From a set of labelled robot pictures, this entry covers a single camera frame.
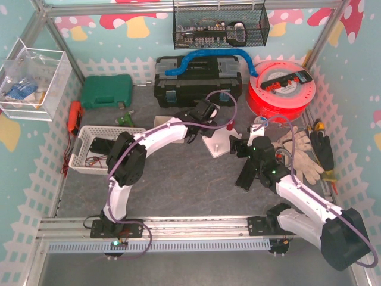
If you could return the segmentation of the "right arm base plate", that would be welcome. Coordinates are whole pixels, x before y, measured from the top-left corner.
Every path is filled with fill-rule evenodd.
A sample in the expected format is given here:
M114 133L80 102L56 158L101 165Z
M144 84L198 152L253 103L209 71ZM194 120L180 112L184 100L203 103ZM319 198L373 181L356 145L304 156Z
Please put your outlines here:
M293 233L282 229L273 216L253 216L247 218L250 236L292 236Z

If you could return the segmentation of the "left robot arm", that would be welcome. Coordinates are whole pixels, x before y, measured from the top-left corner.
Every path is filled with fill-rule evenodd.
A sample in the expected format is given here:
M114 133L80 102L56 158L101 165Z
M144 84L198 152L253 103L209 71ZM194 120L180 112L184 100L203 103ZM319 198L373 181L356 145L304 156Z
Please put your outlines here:
M126 205L132 186L142 177L146 159L174 141L200 133L211 137L217 124L214 121L220 107L201 100L196 107L177 113L165 123L144 133L131 135L122 132L107 157L109 191L100 218L110 230L126 217Z

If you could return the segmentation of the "black rail plate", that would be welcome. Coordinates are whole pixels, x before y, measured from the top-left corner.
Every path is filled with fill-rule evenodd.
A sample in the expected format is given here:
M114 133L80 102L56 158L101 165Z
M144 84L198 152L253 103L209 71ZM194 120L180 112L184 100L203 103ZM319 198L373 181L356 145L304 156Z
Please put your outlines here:
M254 179L260 172L261 163L253 155L248 156L235 185L244 191L249 191Z

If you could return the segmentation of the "large red spring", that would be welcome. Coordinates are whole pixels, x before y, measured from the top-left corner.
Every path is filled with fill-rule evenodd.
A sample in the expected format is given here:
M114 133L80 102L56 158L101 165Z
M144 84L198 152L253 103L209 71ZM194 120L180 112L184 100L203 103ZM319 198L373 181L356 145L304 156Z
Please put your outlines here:
M234 122L230 122L230 123L226 126L226 129L227 129L228 131L231 131L231 130L233 130L233 127L234 127Z

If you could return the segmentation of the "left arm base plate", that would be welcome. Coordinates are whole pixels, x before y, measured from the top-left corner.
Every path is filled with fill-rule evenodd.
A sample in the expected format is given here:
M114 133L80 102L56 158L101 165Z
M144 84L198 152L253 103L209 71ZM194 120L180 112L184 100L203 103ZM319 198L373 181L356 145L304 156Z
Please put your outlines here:
M136 223L134 220L128 220L133 222L129 224L118 224L111 229L106 226L102 220L94 220L90 229L91 238L142 238L143 226Z

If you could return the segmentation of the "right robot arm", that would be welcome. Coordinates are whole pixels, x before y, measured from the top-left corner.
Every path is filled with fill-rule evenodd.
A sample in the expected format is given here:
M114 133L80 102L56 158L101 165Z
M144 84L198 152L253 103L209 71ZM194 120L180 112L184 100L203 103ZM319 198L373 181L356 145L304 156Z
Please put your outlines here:
M275 149L266 136L253 139L229 137L230 153L246 162L235 185L249 190L253 181L273 191L289 203L281 203L267 212L265 224L255 232L291 232L320 251L326 262L343 271L373 252L359 212L342 209L310 190L290 170L276 160Z

